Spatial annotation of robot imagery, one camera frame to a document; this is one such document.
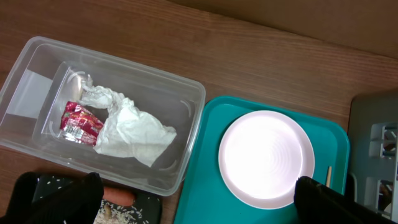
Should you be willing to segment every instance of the teal tray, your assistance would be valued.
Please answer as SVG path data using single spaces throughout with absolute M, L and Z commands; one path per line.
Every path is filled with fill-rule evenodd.
M 293 204 L 276 210 L 250 207 L 237 199 L 221 178 L 218 168 L 218 146 L 223 133 L 238 117 L 257 110 L 280 112 L 298 122 L 313 146 L 313 178 L 325 183 L 328 166 L 332 166 L 330 187 L 343 194 L 349 142 L 345 131 L 339 125 L 273 106 L 221 96 L 211 100 L 203 110 L 198 139 L 188 166 L 175 224 L 298 222 Z

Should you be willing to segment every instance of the chopstick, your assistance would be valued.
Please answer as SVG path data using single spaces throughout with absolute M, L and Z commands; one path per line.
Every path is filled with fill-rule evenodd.
M 328 175 L 326 176 L 326 186 L 330 187 L 330 179 L 331 179 L 331 166 L 328 167 Z

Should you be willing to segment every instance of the brown cardboard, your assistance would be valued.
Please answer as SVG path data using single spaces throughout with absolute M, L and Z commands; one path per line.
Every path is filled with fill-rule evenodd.
M 171 0 L 398 58 L 397 0 Z

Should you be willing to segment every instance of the carrot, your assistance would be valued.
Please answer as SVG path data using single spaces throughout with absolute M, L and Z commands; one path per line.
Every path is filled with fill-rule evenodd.
M 116 205 L 128 207 L 134 204 L 136 196 L 127 190 L 119 190 L 119 189 L 114 189 L 112 187 L 104 187 L 103 198 Z

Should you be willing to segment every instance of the clear plastic packaging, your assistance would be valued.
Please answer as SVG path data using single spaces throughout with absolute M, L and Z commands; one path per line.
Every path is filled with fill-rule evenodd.
M 88 74 L 94 85 L 124 93 L 141 111 L 176 129 L 177 137 L 152 167 L 61 138 L 65 105 L 79 99 Z M 179 187 L 205 104 L 198 82 L 43 37 L 28 41 L 0 96 L 1 145 L 163 196 Z M 102 122 L 107 118 L 106 110 L 88 109 Z

